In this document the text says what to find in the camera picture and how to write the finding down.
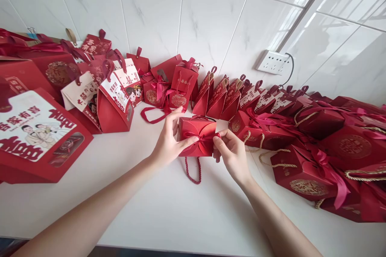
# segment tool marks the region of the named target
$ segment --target white tile wall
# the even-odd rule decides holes
[[[231,80],[242,73],[263,86],[289,76],[254,68],[264,49],[276,49],[309,0],[0,0],[0,27],[83,40],[103,28],[122,53],[138,46],[154,66],[181,53],[218,67]],[[382,66],[386,0],[325,0],[289,49],[295,58],[289,82],[334,97],[346,94],[386,102]]]

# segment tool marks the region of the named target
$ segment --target forearm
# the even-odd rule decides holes
[[[255,180],[251,179],[240,187],[258,216],[277,257],[322,256]]]
[[[13,256],[87,256],[130,198],[160,168],[146,158],[62,216]]]

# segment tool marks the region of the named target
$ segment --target wall socket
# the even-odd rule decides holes
[[[285,64],[290,63],[290,57],[274,51],[265,50],[255,69],[281,75]]]

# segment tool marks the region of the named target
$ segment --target human hand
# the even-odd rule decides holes
[[[246,184],[253,178],[246,160],[244,143],[229,129],[218,133],[221,138],[213,137],[213,157],[217,158],[222,155],[226,169],[235,182],[239,186]]]
[[[185,148],[198,141],[198,137],[190,137],[179,142],[174,139],[178,129],[177,121],[183,115],[182,106],[180,106],[165,118],[164,127],[150,155],[151,158],[167,165],[176,159]]]

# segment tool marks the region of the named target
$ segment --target power cord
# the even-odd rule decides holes
[[[287,81],[286,82],[284,82],[283,84],[281,84],[281,85],[279,85],[279,88],[283,88],[284,87],[284,85],[287,83],[287,82],[289,82],[290,81],[290,79],[291,79],[291,76],[292,76],[292,73],[294,72],[294,68],[295,68],[295,62],[294,62],[294,58],[292,57],[292,55],[291,54],[289,54],[289,53],[286,53],[290,58],[291,58],[291,62],[292,62],[292,69],[291,69],[291,74],[289,75],[289,78],[287,79]]]

